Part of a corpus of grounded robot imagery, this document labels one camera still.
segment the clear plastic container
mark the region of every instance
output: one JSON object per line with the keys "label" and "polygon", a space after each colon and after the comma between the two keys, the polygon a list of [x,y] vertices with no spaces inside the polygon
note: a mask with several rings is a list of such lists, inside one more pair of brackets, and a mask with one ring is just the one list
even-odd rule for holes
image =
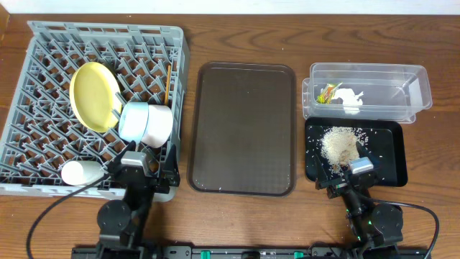
{"label": "clear plastic container", "polygon": [[[327,83],[352,89],[362,104],[320,104],[316,100]],[[426,69],[421,65],[314,63],[302,83],[303,116],[385,119],[412,123],[415,114],[433,104]]]}

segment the wood grain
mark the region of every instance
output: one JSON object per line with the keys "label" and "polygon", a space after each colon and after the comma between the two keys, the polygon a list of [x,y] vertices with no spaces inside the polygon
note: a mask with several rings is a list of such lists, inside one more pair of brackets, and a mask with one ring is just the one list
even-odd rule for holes
{"label": "wood grain", "polygon": [[[190,47],[188,91],[183,107],[180,174],[185,179],[196,82],[210,61],[290,66],[297,92],[314,62],[420,64],[428,70],[433,107],[403,126],[409,182],[374,187],[371,195],[430,207],[441,220],[435,258],[457,258],[460,242],[460,20],[437,16],[341,15],[19,15],[11,16],[0,48],[0,108],[8,109],[32,36],[27,20],[166,24],[184,29]],[[155,204],[145,236],[195,245],[305,247],[321,240],[354,240],[340,199],[328,200],[305,177],[300,97],[297,100],[297,186],[283,199],[198,193],[183,181],[176,197]],[[3,124],[5,117],[0,118]],[[55,199],[0,196],[0,258],[25,258],[31,223]],[[98,239],[96,213],[105,201],[75,198],[56,207],[37,228],[37,258],[68,258],[76,245]],[[426,247],[434,223],[425,212],[404,209],[401,245]]]}
{"label": "wood grain", "polygon": [[5,37],[5,31],[8,27],[9,13],[5,8],[0,4],[0,46],[1,42]]}

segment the gray plastic dish rack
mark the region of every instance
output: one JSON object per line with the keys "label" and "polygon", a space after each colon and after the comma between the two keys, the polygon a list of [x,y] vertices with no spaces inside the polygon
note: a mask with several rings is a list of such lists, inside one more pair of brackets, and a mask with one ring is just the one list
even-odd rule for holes
{"label": "gray plastic dish rack", "polygon": [[[116,128],[97,133],[84,127],[70,106],[72,75],[84,63],[104,64],[121,87],[117,97],[164,104],[167,68],[171,65],[168,103],[174,116],[172,133],[161,148],[139,145],[151,169],[160,173],[176,146],[180,154],[180,122],[187,88],[187,42],[181,28],[154,25],[28,22],[34,32],[1,136],[0,194],[62,196],[67,186],[60,171],[69,160],[97,160],[103,167],[127,145]],[[120,114],[114,111],[117,118]],[[169,196],[156,196],[168,200]],[[119,199],[124,189],[109,179],[79,196]]]}

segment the white mug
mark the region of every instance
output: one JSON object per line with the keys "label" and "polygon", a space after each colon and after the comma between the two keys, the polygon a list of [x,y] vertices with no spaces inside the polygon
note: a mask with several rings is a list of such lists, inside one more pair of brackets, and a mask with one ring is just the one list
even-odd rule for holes
{"label": "white mug", "polygon": [[161,147],[173,130],[170,107],[129,102],[123,108],[118,132],[128,142],[143,142],[150,147]]}
{"label": "white mug", "polygon": [[63,166],[60,175],[64,182],[73,186],[87,186],[107,173],[96,161],[70,161]]}
{"label": "white mug", "polygon": [[173,130],[173,113],[170,107],[149,105],[149,118],[142,136],[142,142],[150,147],[161,147]]}

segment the white wall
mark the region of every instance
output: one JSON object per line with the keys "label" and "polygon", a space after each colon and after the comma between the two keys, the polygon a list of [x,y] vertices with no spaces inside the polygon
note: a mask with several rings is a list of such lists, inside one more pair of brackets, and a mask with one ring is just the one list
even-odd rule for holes
{"label": "white wall", "polygon": [[10,14],[460,14],[460,0],[0,0]]}

